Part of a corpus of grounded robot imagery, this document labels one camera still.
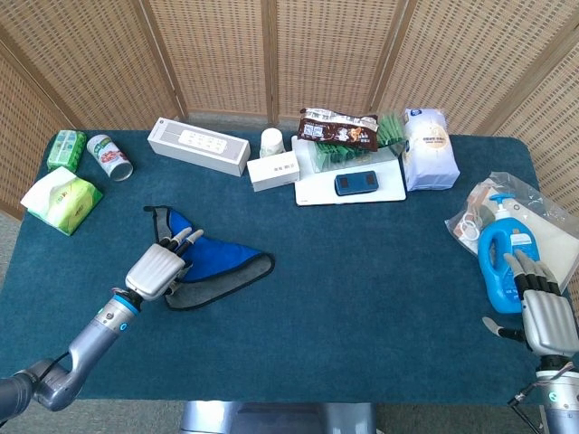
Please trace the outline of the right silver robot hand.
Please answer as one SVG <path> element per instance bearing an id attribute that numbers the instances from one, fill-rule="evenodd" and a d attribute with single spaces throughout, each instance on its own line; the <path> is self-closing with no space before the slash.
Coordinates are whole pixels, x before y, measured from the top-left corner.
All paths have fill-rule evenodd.
<path id="1" fill-rule="evenodd" d="M 521 250 L 505 253 L 503 258 L 514 274 L 523 327 L 507 328 L 484 316 L 485 327 L 493 335 L 526 344 L 537 356 L 576 355 L 578 331 L 574 312 L 550 268 Z"/>

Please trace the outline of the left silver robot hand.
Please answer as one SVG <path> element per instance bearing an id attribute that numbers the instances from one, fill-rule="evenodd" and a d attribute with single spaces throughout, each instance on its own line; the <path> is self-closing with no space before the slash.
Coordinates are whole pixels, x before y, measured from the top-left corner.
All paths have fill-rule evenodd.
<path id="1" fill-rule="evenodd" d="M 125 278 L 127 288 L 146 301 L 165 294 L 172 282 L 191 267 L 192 261 L 183 255 L 203 235 L 201 229 L 185 227 L 173 237 L 164 237 L 151 245 L 129 270 Z"/>

